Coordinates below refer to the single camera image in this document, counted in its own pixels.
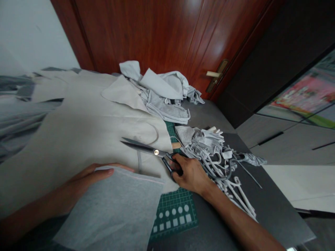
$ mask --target drawer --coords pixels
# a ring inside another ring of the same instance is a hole
[[[269,165],[327,165],[335,161],[332,142],[335,142],[335,130],[297,124],[282,135],[251,148],[251,152],[267,159]]]
[[[248,148],[258,145],[272,136],[296,125],[296,122],[254,114],[236,131]]]

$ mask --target wooden door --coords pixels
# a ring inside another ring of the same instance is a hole
[[[206,93],[212,79],[206,72],[217,71],[223,59],[229,61],[229,69],[269,7],[275,2],[277,10],[282,2],[51,1],[82,68],[112,73],[119,72],[120,62],[138,60],[142,74],[148,68],[156,73],[180,71],[205,99],[215,93]]]

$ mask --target white wall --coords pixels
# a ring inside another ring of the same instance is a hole
[[[295,208],[335,213],[335,166],[263,166]]]
[[[79,68],[50,0],[0,0],[0,75]]]

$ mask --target scissors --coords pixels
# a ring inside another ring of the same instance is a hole
[[[182,176],[183,175],[183,171],[182,169],[178,169],[178,170],[175,170],[175,169],[172,169],[171,166],[169,165],[169,163],[167,162],[167,160],[165,159],[165,156],[167,156],[170,160],[172,160],[174,163],[178,163],[176,160],[174,160],[172,158],[173,155],[175,155],[176,153],[173,153],[173,154],[169,154],[167,152],[164,152],[164,151],[161,151],[161,150],[158,150],[158,149],[155,149],[153,148],[152,146],[149,146],[149,145],[146,145],[146,144],[143,144],[141,142],[138,142],[136,140],[132,140],[132,139],[128,139],[128,138],[124,138],[122,137],[124,140],[128,141],[128,142],[125,142],[125,141],[121,141],[122,143],[124,143],[126,146],[129,146],[137,151],[140,151],[140,152],[144,152],[144,153],[148,153],[148,154],[151,154],[151,155],[155,155],[157,157],[160,157],[163,161],[163,163],[165,164],[165,166],[167,167],[167,169],[169,170],[170,172],[170,175],[171,175],[171,178],[174,182],[176,182],[174,179],[173,179],[173,176],[172,174],[174,172],[176,172],[179,176]]]

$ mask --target hand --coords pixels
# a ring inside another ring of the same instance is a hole
[[[179,176],[176,172],[172,174],[173,179],[182,188],[195,192],[203,197],[210,189],[216,187],[213,181],[208,178],[197,159],[189,159],[179,154],[173,155],[173,159],[180,165],[175,164],[177,165],[176,168],[183,170],[182,176]]]
[[[134,172],[133,169],[118,163],[91,164],[62,186],[40,199],[44,201],[48,212],[50,212],[50,217],[69,213],[90,185],[113,175],[114,169],[94,172],[97,167],[101,166],[118,166]]]

